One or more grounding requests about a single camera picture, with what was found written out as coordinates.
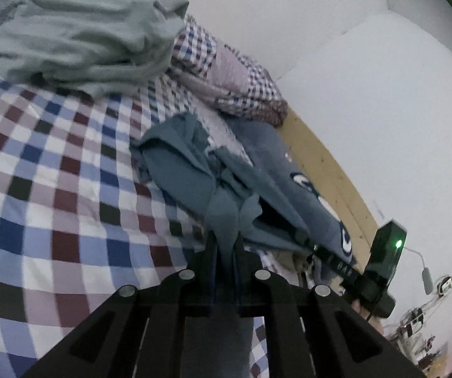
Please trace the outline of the person's right hand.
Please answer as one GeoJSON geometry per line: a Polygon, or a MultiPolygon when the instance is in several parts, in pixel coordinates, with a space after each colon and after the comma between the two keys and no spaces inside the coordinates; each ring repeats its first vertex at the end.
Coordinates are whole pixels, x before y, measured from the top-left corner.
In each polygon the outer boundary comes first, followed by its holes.
{"type": "Polygon", "coordinates": [[[364,318],[364,319],[367,320],[367,321],[370,321],[370,320],[373,319],[372,312],[369,311],[369,310],[367,310],[367,309],[365,309],[365,308],[360,304],[359,301],[353,301],[352,304],[351,304],[351,306],[352,306],[352,309],[354,309],[354,310],[358,313],[358,315],[361,316],[361,318],[364,318]]]}

